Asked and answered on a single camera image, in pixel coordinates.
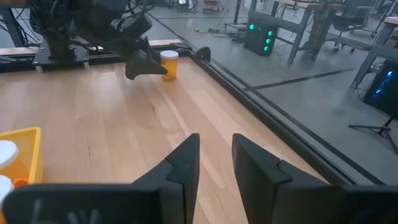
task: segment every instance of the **white cap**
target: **white cap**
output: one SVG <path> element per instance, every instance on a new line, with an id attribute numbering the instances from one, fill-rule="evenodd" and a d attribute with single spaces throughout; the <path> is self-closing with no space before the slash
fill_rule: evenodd
<path id="1" fill-rule="evenodd" d="M 18 156 L 19 150 L 15 143 L 0 140 L 0 169 L 7 167 Z"/>
<path id="2" fill-rule="evenodd" d="M 0 175 L 0 204 L 6 198 L 7 194 L 14 190 L 14 185 L 10 178 Z"/>
<path id="3" fill-rule="evenodd" d="M 164 50 L 160 53 L 160 57 L 164 59 L 176 59 L 178 58 L 178 52 L 173 50 Z"/>

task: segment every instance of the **yellow tray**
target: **yellow tray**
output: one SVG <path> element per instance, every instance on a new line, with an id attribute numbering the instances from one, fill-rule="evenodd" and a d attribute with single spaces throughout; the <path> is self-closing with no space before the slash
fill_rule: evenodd
<path id="1" fill-rule="evenodd" d="M 6 133 L 0 133 L 0 140 L 8 140 L 17 144 L 19 153 L 29 167 L 28 184 L 40 184 L 43 181 L 43 157 L 40 149 L 40 128 L 25 128 Z"/>

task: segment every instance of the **wooden table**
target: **wooden table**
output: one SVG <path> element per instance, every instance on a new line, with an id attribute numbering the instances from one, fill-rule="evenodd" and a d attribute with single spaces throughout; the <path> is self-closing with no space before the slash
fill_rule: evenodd
<path id="1" fill-rule="evenodd" d="M 42 128 L 46 183 L 130 183 L 199 133 L 199 224 L 247 223 L 233 171 L 234 133 L 324 180 L 190 58 L 178 62 L 172 82 L 128 80 L 123 63 L 2 74 L 0 131 Z"/>

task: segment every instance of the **workbench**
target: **workbench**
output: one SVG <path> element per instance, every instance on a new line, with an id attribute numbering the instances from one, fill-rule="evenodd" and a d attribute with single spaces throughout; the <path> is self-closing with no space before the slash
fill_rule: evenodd
<path id="1" fill-rule="evenodd" d="M 13 49 L 0 52 L 13 54 Z M 160 75 L 128 80 L 124 63 L 92 65 L 86 70 L 3 73 L 0 130 L 42 128 L 45 183 L 131 183 L 191 133 L 199 133 L 195 223 L 200 224 L 247 223 L 233 171 L 234 133 L 326 181 L 237 95 L 231 95 L 227 81 L 216 78 L 210 72 L 215 68 L 206 63 L 180 57 L 177 79 L 171 82 Z"/>
<path id="2" fill-rule="evenodd" d="M 301 22 L 299 24 L 286 21 L 280 18 L 276 18 L 276 13 L 279 7 L 279 3 L 286 4 L 289 6 L 294 6 L 295 1 L 292 0 L 275 0 L 274 1 L 274 6 L 272 8 L 271 15 L 267 14 L 262 14 L 260 12 L 256 11 L 250 11 L 249 12 L 249 18 L 256 18 L 260 21 L 264 21 L 266 24 L 272 24 L 272 25 L 277 25 L 281 29 L 286 29 L 289 30 L 293 33 L 296 33 L 297 35 L 295 36 L 295 39 L 293 42 L 287 39 L 283 39 L 281 37 L 276 37 L 278 40 L 281 40 L 285 42 L 286 44 L 292 45 L 292 50 L 290 51 L 289 59 L 287 61 L 288 64 L 292 64 L 293 60 L 299 50 L 310 50 L 312 51 L 312 59 L 315 60 L 317 58 L 317 55 L 322 48 L 322 45 L 325 43 L 326 35 L 329 31 L 329 28 L 331 26 L 331 23 L 333 22 L 333 18 L 335 16 L 335 12 L 338 10 L 341 10 L 343 6 L 341 4 L 329 4 L 326 10 L 331 11 L 329 13 L 328 19 L 325 22 L 325 25 L 323 26 L 322 32 L 317 40 L 317 42 L 314 45 L 306 45 L 300 47 L 300 43 L 302 41 L 305 29 L 307 28 L 308 21 L 310 20 L 310 16 L 313 11 L 321 11 L 324 10 L 324 5 L 320 3 L 315 3 L 315 2 L 297 2 L 296 6 L 297 7 L 302 7 L 305 9 L 303 17 L 301 19 Z"/>
<path id="3" fill-rule="evenodd" d="M 364 62 L 359 68 L 358 73 L 356 74 L 351 84 L 351 88 L 357 88 L 366 74 L 371 72 L 377 72 L 371 69 L 376 57 L 382 57 L 395 61 L 398 60 L 398 49 L 385 46 L 394 29 L 398 27 L 398 17 L 387 17 L 384 20 L 384 23 L 384 28 L 380 32 L 379 37 L 376 39 L 374 45 L 371 47 L 368 56 L 366 56 Z"/>

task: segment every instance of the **black stand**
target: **black stand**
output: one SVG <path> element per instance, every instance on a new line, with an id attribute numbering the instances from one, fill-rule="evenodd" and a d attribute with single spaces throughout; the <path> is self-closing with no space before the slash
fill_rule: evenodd
<path id="1" fill-rule="evenodd" d="M 370 129 L 371 131 L 378 133 L 380 136 L 388 139 L 388 141 L 390 142 L 391 146 L 392 146 L 392 150 L 394 150 L 395 154 L 398 155 L 398 148 L 397 145 L 394 143 L 394 141 L 391 138 L 391 135 L 389 133 L 389 131 L 391 131 L 391 128 L 389 127 L 391 121 L 393 120 L 393 117 L 390 117 L 388 119 L 388 121 L 383 124 L 382 126 L 364 126 L 364 125 L 348 125 L 349 128 L 367 128 Z"/>

